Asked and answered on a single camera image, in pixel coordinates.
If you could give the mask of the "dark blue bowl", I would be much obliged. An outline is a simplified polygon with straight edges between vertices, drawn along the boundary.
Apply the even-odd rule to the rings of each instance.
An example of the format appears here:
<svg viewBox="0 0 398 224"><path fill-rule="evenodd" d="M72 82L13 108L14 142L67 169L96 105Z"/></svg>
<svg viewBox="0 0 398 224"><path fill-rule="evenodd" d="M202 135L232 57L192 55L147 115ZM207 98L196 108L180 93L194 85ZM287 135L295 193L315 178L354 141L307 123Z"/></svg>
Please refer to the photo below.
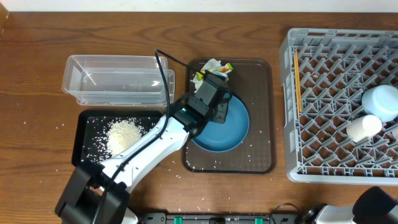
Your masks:
<svg viewBox="0 0 398 224"><path fill-rule="evenodd" d="M249 113L242 101L233 96L223 124L209 122L193 142L204 150L226 152L241 144L249 131Z"/></svg>

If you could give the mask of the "yellow green snack wrapper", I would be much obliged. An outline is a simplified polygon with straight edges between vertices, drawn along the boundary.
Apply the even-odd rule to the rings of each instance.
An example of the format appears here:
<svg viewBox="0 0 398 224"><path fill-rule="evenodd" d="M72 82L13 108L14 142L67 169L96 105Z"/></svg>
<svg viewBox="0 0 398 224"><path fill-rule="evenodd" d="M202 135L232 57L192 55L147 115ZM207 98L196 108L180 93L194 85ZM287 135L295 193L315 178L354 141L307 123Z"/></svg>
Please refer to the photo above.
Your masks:
<svg viewBox="0 0 398 224"><path fill-rule="evenodd" d="M226 63L222 65L219 60L215 60L214 58L207 61L206 64L202 67L200 72L196 72L195 79L198 81L203 81L205 78L205 74L212 73L219 77L223 77L225 80L228 79L228 73L233 70L233 67L230 63Z"/></svg>

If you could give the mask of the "white tissue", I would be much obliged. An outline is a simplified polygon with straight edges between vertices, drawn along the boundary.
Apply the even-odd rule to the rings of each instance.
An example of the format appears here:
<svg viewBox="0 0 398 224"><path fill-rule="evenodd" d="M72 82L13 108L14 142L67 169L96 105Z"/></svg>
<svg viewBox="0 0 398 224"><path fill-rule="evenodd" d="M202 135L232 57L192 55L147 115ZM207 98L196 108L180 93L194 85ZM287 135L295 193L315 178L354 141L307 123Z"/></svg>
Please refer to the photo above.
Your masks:
<svg viewBox="0 0 398 224"><path fill-rule="evenodd" d="M201 87L201 85L204 82L205 79L205 72L211 72L215 74L216 76L220 77L224 81L228 81L228 74L232 72L233 66L230 63L226 63L225 65L221 64L220 60L217 60L215 58L210 59L207 61L207 63L202 67L200 72L196 72L193 79L190 80L195 87L195 93L198 91L198 89Z"/></svg>

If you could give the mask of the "wooden chopstick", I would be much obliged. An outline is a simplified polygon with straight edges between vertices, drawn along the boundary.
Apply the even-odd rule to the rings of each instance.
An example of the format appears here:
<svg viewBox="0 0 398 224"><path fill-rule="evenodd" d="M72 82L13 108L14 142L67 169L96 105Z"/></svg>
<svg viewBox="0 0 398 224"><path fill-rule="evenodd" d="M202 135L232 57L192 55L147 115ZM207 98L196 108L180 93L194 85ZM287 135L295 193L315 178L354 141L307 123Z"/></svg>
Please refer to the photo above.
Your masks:
<svg viewBox="0 0 398 224"><path fill-rule="evenodd" d="M297 101L297 118L299 119L300 112L302 110L302 105L301 105L301 92L300 92L299 60L296 50L294 53L294 76L295 76L295 90L296 90L296 101Z"/></svg>
<svg viewBox="0 0 398 224"><path fill-rule="evenodd" d="M301 94L301 85L300 85L300 72L299 72L299 57L297 49L295 49L295 78L296 78L296 89L298 96L298 110L301 113L303 111L302 106L302 94Z"/></svg>

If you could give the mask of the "white rice pile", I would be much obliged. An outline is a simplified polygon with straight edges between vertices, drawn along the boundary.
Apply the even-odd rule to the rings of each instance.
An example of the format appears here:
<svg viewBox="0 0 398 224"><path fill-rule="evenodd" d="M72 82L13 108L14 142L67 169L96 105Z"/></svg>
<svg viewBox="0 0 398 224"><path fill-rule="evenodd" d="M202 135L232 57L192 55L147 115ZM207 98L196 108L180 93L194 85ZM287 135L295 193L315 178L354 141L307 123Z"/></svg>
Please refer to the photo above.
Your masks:
<svg viewBox="0 0 398 224"><path fill-rule="evenodd" d="M91 116L86 122L82 158L100 163L114 157L140 140L157 121L150 117Z"/></svg>

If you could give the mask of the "light blue small bowl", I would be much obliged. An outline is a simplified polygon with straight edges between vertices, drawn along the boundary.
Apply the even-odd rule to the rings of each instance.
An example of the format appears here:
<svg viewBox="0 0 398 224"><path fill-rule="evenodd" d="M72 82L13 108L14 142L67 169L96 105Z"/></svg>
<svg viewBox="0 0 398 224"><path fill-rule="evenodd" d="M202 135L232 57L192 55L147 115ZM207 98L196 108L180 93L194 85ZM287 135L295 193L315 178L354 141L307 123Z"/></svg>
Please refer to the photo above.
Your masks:
<svg viewBox="0 0 398 224"><path fill-rule="evenodd" d="M377 116L382 122L390 122L397 117L397 88L394 86L379 85L369 89L361 102L367 114Z"/></svg>

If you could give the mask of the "pink white cup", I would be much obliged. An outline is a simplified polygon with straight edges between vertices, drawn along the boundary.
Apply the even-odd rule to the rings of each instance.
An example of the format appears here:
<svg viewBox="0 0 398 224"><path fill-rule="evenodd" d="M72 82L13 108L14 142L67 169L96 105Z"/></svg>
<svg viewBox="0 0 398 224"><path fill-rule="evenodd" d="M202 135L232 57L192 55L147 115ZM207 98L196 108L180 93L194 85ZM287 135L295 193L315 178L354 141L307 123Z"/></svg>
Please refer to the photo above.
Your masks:
<svg viewBox="0 0 398 224"><path fill-rule="evenodd" d="M398 141L398 128L395 128L395 129L392 131L392 135L393 135L394 139L395 139L396 141Z"/></svg>

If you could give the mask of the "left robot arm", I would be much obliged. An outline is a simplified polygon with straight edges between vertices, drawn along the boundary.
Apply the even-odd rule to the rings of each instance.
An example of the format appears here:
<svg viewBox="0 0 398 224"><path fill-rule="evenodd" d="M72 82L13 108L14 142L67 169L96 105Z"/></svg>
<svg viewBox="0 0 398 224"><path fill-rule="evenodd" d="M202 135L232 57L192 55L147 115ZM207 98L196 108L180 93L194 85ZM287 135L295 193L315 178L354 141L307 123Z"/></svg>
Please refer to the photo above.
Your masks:
<svg viewBox="0 0 398 224"><path fill-rule="evenodd" d="M138 223L128 203L132 190L158 163L199 135L210 121L224 123L232 97L227 79L206 73L194 93L167 107L143 137L100 163L79 162L56 207L64 223Z"/></svg>

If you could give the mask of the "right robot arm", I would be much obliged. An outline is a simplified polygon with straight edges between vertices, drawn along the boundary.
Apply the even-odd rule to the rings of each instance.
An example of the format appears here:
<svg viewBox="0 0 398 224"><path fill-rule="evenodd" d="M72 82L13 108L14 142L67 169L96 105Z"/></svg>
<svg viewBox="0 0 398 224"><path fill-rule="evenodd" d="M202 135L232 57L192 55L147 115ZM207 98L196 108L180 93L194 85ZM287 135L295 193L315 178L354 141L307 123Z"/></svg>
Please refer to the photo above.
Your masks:
<svg viewBox="0 0 398 224"><path fill-rule="evenodd" d="M295 223L397 224L397 199L375 186L365 191L352 206L319 204L298 216Z"/></svg>

